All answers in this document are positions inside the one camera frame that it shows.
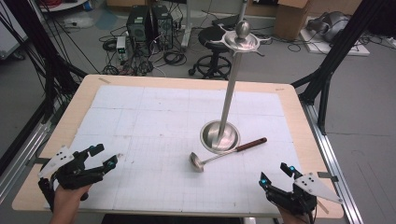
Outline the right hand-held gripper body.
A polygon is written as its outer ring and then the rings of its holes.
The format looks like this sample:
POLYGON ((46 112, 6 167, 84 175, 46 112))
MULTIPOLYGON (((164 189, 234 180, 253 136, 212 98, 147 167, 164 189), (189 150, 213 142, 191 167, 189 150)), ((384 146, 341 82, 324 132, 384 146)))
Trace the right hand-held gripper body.
POLYGON ((285 191, 272 185, 265 177, 266 199, 293 215, 303 215, 312 212, 318 205, 318 198, 342 204, 343 200, 328 188, 317 176, 309 173, 291 173, 293 178, 292 191, 285 191))

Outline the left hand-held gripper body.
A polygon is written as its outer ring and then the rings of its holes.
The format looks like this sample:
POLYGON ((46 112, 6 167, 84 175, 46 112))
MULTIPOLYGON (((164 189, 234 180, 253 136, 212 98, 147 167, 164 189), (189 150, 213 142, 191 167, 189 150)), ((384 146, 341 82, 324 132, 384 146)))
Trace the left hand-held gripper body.
POLYGON ((49 204, 50 211, 53 211, 54 207, 55 181, 64 189, 79 189, 103 180, 104 175, 94 171, 96 167, 86 169, 85 161, 89 157, 84 160, 81 155, 82 151, 72 151, 62 146, 41 167, 37 175, 38 186, 49 204))

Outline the steel ladle with wooden handle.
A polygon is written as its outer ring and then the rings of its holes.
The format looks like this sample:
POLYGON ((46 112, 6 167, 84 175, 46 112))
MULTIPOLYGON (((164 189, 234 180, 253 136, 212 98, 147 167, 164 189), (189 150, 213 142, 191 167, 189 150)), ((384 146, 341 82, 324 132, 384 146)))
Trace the steel ladle with wooden handle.
POLYGON ((252 142, 246 143, 246 144, 244 144, 242 146, 234 147, 233 149, 231 149, 229 151, 220 153, 219 155, 214 156, 214 157, 212 157, 210 159, 207 159, 207 160, 204 160, 204 161, 202 161, 194 152, 192 152, 190 154, 190 156, 189 156, 189 162, 190 162, 191 166, 193 167, 193 169, 196 172, 200 172, 201 173, 204 170, 205 165, 207 163, 215 160, 215 159, 221 158, 223 156, 227 156, 227 155, 232 154, 232 153, 240 152, 240 151, 243 151, 243 150, 246 150, 246 149, 261 145, 261 144, 264 144, 266 142, 267 142, 267 138, 263 137, 263 138, 260 138, 258 140, 254 140, 252 142))

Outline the steel utensil rack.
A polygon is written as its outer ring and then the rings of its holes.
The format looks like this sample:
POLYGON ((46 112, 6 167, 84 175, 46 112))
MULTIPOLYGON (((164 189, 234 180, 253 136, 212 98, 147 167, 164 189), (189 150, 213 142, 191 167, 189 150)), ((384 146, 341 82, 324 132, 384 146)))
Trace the steel utensil rack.
POLYGON ((263 54, 259 52, 262 41, 266 41, 266 38, 258 38, 252 34, 250 32, 250 24, 247 21, 238 22, 233 31, 224 30, 224 34, 221 40, 219 40, 219 43, 224 44, 233 53, 233 62, 221 119, 209 121, 200 132, 201 142, 210 152, 216 154, 229 152, 240 143, 240 133, 233 124, 227 121, 233 99, 236 77, 244 53, 255 52, 263 57, 263 54))

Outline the person's right hand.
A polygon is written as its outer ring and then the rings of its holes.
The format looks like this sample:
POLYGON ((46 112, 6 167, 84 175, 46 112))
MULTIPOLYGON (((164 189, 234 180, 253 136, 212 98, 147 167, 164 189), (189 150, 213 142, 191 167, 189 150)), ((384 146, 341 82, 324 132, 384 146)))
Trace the person's right hand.
POLYGON ((284 224, 310 224, 306 216, 293 215, 288 210, 278 207, 277 208, 284 224))

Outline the person's left hand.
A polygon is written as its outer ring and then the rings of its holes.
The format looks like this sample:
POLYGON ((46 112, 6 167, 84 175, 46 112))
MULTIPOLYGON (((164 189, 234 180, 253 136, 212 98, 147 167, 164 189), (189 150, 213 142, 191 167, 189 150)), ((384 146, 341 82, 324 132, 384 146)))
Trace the person's left hand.
POLYGON ((55 190, 54 207, 49 224, 74 224, 78 215, 80 198, 90 188, 91 185, 79 189, 64 189, 58 186, 55 190))

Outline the white grid mat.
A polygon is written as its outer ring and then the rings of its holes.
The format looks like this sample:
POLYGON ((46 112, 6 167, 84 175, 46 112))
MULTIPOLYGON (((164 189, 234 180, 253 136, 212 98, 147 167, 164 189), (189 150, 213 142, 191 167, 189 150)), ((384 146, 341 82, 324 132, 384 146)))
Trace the white grid mat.
POLYGON ((92 186, 82 208, 232 216, 275 212, 259 185, 261 173, 290 191, 292 179, 280 163, 300 165, 277 94, 237 91, 228 117, 241 144, 263 137, 266 143, 215 159, 201 173, 189 162, 192 152, 202 161, 215 156, 203 146, 200 132, 219 118, 224 95, 223 90, 101 87, 70 148, 104 145, 86 160, 88 168, 114 155, 118 163, 92 186))

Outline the small white power supply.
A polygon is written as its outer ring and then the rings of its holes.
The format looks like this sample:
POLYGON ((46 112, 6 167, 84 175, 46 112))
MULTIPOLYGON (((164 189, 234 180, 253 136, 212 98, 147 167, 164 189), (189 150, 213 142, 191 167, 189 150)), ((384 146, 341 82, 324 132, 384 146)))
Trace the small white power supply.
POLYGON ((116 50, 118 53, 119 60, 121 62, 126 62, 128 59, 127 48, 126 48, 126 37, 118 36, 116 50))

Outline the black computer tower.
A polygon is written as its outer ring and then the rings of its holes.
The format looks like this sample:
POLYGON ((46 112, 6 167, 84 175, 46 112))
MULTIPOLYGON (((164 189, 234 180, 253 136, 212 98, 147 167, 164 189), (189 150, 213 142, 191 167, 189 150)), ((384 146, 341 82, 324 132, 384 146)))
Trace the black computer tower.
POLYGON ((131 40, 136 44, 149 46, 152 40, 152 21, 149 6, 132 6, 126 28, 131 40))
POLYGON ((173 17, 166 6, 157 5, 151 8, 155 40, 160 49, 173 47, 173 17))

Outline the white flat board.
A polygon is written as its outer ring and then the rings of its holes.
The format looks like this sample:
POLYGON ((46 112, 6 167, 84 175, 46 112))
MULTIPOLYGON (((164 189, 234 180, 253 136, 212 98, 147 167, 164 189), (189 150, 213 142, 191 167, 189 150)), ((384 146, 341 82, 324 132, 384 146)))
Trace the white flat board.
MULTIPOLYGON (((320 35, 314 31, 306 31, 303 29, 300 32, 300 37, 310 53, 328 54, 332 49, 329 42, 326 42, 320 35)), ((360 41, 357 41, 347 54, 348 56, 369 56, 370 51, 363 46, 360 41)))

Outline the black round stool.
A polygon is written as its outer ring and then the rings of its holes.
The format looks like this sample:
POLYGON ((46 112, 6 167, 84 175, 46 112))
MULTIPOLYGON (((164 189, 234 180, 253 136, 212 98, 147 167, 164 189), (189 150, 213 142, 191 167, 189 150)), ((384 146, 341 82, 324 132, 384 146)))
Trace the black round stool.
POLYGON ((198 61, 189 70, 189 75, 193 76, 196 72, 206 78, 228 79, 231 73, 232 63, 222 53, 226 53, 229 49, 219 41, 225 32, 218 26, 211 26, 203 29, 198 34, 199 42, 209 49, 212 54, 206 55, 198 59, 198 61))

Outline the grey bag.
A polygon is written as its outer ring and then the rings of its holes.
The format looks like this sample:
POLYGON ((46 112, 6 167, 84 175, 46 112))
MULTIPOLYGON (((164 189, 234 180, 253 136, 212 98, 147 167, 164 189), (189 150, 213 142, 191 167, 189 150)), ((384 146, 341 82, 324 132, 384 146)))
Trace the grey bag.
POLYGON ((340 11, 324 12, 321 16, 309 20, 305 29, 315 31, 326 42, 333 42, 346 28, 349 17, 340 11))

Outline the brown cardboard box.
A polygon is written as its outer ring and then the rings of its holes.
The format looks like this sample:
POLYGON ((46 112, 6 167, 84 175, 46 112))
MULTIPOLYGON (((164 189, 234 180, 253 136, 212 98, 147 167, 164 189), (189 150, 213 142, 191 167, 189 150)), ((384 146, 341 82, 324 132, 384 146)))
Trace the brown cardboard box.
POLYGON ((278 0, 274 35, 287 40, 296 39, 310 8, 311 0, 278 0))

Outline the white stand pole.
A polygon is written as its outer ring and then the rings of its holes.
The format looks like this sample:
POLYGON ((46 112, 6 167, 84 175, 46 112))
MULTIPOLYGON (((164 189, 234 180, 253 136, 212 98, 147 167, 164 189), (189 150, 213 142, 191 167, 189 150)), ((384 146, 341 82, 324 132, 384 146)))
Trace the white stand pole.
POLYGON ((190 36, 191 36, 191 0, 186 0, 186 25, 184 29, 184 34, 181 40, 181 49, 186 51, 189 45, 190 36))

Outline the aluminium rail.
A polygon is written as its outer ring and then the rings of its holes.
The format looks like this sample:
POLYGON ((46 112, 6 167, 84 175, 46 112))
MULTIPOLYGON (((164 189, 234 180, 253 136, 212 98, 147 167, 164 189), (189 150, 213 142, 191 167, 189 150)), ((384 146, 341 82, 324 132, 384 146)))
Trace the aluminium rail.
POLYGON ((35 154, 45 145, 45 139, 51 130, 51 123, 38 123, 17 147, 17 152, 0 175, 0 204, 11 192, 25 168, 35 160, 35 154))
POLYGON ((351 191, 347 185, 339 162, 332 149, 330 139, 326 134, 323 134, 317 125, 318 112, 313 105, 306 105, 302 103, 302 109, 307 117, 308 123, 311 127, 312 133, 317 141, 318 150, 324 161, 330 176, 335 176, 336 180, 332 181, 335 191, 343 200, 343 210, 348 224, 364 224, 361 213, 356 205, 351 191))

